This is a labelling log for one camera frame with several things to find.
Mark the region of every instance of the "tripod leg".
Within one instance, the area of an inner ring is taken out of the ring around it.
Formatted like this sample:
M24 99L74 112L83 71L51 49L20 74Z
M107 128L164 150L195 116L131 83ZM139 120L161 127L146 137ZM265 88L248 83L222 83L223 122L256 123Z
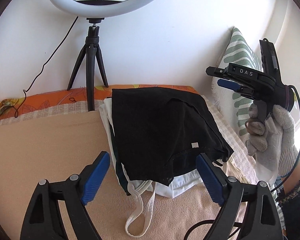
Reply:
M86 64L86 81L87 81L87 101L88 111L94 111L94 67L96 60L97 48L93 44L86 49L87 64Z
M103 64L101 49L100 49L99 45L97 47L96 57L97 57L97 62L98 62L98 66L99 66L99 70L100 70L100 74L101 74L101 78L102 78L103 84L105 85L105 87L108 88L109 85L108 85L108 81L107 81L107 76L106 76L106 71L105 71L105 65Z
M77 61L75 62L67 90L70 90L72 88L75 76L78 73L78 70L80 68L80 65L81 65L85 55L86 55L86 46L83 46L83 48L80 50Z

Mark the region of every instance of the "glove finger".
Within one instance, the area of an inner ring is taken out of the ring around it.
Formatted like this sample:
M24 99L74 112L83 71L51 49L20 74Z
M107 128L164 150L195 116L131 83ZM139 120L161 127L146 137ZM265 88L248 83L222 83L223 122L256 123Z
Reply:
M257 118L258 117L258 107L255 104L251 104L248 110L248 114L250 118Z
M247 141L247 150L249 156L254 156L257 152L257 149L252 145L250 140Z
M291 114L282 106L274 105L273 115L283 130L291 129L291 127L294 128L295 123Z
M247 130L249 133L252 132L258 135L263 135L265 133L265 126L261 122L248 122Z
M250 135L250 143L260 152L264 152L268 147L268 142L264 135Z

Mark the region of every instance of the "glove cuff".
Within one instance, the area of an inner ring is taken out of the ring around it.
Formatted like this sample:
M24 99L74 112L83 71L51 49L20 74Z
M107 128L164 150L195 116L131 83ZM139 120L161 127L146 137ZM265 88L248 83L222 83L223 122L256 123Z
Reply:
M282 152L280 156L280 161L278 165L278 175L284 178L291 171L296 159L298 157L298 150L293 145L291 150L288 152Z

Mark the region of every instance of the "folded black cloth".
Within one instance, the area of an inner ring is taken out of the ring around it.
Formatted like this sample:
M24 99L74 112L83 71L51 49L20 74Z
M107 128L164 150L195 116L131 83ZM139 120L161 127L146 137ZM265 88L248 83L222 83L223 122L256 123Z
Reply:
M225 162L233 153L205 100L191 92L113 89L112 119L118 154L130 180L169 186L174 177L195 169L198 154Z

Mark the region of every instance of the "dark sleeve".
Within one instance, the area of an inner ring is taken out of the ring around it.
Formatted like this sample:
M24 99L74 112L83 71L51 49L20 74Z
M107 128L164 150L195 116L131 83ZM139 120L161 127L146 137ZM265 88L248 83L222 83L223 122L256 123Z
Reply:
M287 195L282 189L276 201L282 208L287 238L289 240L300 239L300 182Z

